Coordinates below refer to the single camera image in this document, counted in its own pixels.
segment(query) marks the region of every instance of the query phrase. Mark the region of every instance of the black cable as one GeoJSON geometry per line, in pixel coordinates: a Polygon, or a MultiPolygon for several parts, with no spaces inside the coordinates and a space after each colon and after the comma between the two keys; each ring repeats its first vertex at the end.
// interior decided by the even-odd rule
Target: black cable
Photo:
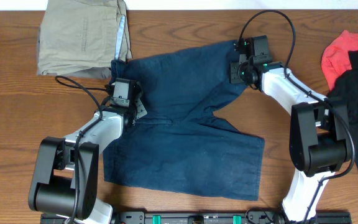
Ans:
{"type": "Polygon", "coordinates": [[[109,101],[110,101],[110,96],[106,96],[100,105],[106,105],[106,103],[109,101]]]}
{"type": "Polygon", "coordinates": [[[351,146],[351,151],[352,151],[352,155],[351,155],[351,161],[350,161],[350,164],[349,166],[346,168],[346,170],[340,174],[336,174],[336,175],[332,175],[332,176],[329,176],[329,177],[323,177],[321,178],[319,181],[318,181],[318,186],[317,186],[317,189],[316,191],[314,192],[314,195],[313,195],[313,198],[310,202],[310,205],[306,211],[306,215],[305,215],[305,218],[303,219],[303,223],[306,223],[306,220],[308,219],[308,215],[309,215],[309,212],[310,212],[310,209],[311,207],[313,206],[314,204],[314,201],[316,200],[316,197],[318,195],[318,192],[321,188],[321,186],[323,185],[323,182],[325,180],[329,180],[329,179],[335,179],[335,178],[338,178],[338,177],[343,177],[344,175],[348,174],[351,169],[353,168],[353,165],[354,165],[354,160],[355,160],[355,150],[354,150],[354,143],[353,143],[353,139],[352,139],[352,136],[351,136],[351,133],[350,133],[350,130],[349,130],[349,127],[347,126],[346,122],[343,120],[343,118],[339,115],[339,113],[331,106],[329,105],[328,103],[326,103],[324,100],[318,98],[317,96],[314,96],[312,94],[312,91],[307,91],[305,90],[302,86],[300,86],[299,84],[297,84],[296,82],[294,82],[291,77],[290,77],[290,74],[287,73],[287,68],[288,68],[288,63],[290,63],[290,59],[291,59],[291,56],[292,56],[292,52],[293,52],[293,49],[295,47],[295,39],[296,39],[296,32],[295,32],[295,28],[293,26],[293,23],[292,21],[290,20],[290,18],[285,15],[284,13],[280,12],[280,11],[277,11],[277,10],[264,10],[264,11],[260,11],[258,12],[256,15],[252,16],[248,22],[245,24],[244,28],[242,28],[242,31],[241,31],[241,34],[240,34],[240,37],[239,37],[239,43],[241,42],[241,38],[242,38],[242,35],[246,29],[246,27],[248,26],[248,24],[257,16],[263,14],[263,13],[266,13],[266,12],[274,12],[274,13],[277,13],[281,16],[283,16],[287,21],[288,23],[290,24],[291,26],[291,30],[292,30],[292,44],[291,44],[291,50],[290,50],[290,53],[288,54],[288,58],[287,58],[287,61],[285,62],[285,65],[284,65],[284,74],[285,74],[285,77],[292,83],[294,84],[297,88],[299,88],[302,92],[304,92],[307,96],[310,96],[312,97],[313,99],[315,99],[316,101],[318,101],[319,103],[321,103],[326,109],[328,109],[330,112],[332,112],[332,114],[339,120],[340,124],[342,125],[342,127],[344,128],[345,130],[345,133],[346,133],[346,136],[350,142],[350,146],[351,146]]]}
{"type": "Polygon", "coordinates": [[[98,106],[99,109],[99,118],[96,121],[93,121],[90,125],[88,125],[84,130],[81,130],[80,133],[78,133],[78,137],[75,141],[74,145],[74,175],[75,175],[75,198],[74,198],[74,207],[73,207],[73,213],[71,214],[71,217],[65,221],[66,224],[72,224],[74,223],[74,219],[76,216],[77,208],[78,208],[78,200],[80,197],[80,167],[79,167],[79,152],[78,152],[78,146],[80,145],[81,138],[85,135],[87,131],[89,131],[95,124],[97,124],[99,121],[102,120],[103,117],[103,111],[101,108],[101,105],[99,104],[98,100],[92,95],[91,92],[89,92],[87,88],[83,87],[81,84],[77,83],[76,81],[72,80],[71,78],[67,78],[61,75],[57,75],[55,77],[56,82],[71,87],[71,85],[67,85],[65,83],[60,82],[58,79],[62,78],[64,80],[67,80],[71,82],[72,84],[76,85],[75,88],[79,88],[84,90],[96,103],[96,106],[98,106]]]}
{"type": "MultiPolygon", "coordinates": [[[[64,76],[62,76],[62,75],[57,75],[57,76],[55,76],[55,80],[56,80],[56,82],[59,82],[59,84],[61,84],[61,85],[63,85],[63,86],[67,86],[67,87],[70,87],[70,88],[77,88],[77,89],[82,89],[82,88],[80,88],[80,87],[78,87],[78,86],[74,86],[74,85],[70,85],[70,84],[66,84],[66,83],[63,83],[63,82],[61,82],[58,78],[56,78],[56,77],[58,77],[58,78],[62,78],[62,77],[64,77],[64,76]]],[[[105,88],[98,88],[98,87],[84,87],[85,89],[87,89],[87,90],[99,90],[99,91],[105,91],[105,92],[107,92],[107,89],[105,89],[105,88]]]]}
{"type": "Polygon", "coordinates": [[[266,215],[266,218],[271,222],[271,223],[274,223],[273,220],[270,219],[270,217],[267,215],[267,213],[263,210],[263,212],[265,213],[266,215]]]}

